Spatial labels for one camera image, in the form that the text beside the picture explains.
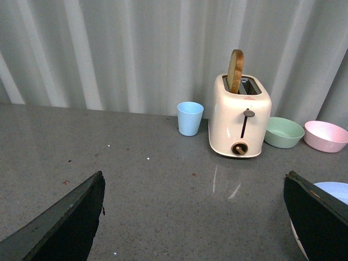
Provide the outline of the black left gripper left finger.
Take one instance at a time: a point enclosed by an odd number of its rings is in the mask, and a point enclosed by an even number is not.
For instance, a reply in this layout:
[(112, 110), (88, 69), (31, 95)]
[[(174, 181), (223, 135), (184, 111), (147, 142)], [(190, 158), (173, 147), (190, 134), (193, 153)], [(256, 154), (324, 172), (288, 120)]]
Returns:
[(98, 171), (30, 223), (1, 241), (1, 260), (87, 260), (103, 211)]

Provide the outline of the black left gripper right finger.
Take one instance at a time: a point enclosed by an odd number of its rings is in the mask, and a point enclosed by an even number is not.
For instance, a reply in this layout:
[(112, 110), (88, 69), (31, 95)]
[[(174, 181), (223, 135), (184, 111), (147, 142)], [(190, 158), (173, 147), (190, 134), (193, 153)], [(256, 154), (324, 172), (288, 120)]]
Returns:
[(292, 229), (308, 260), (347, 260), (347, 204), (296, 172), (284, 180)]

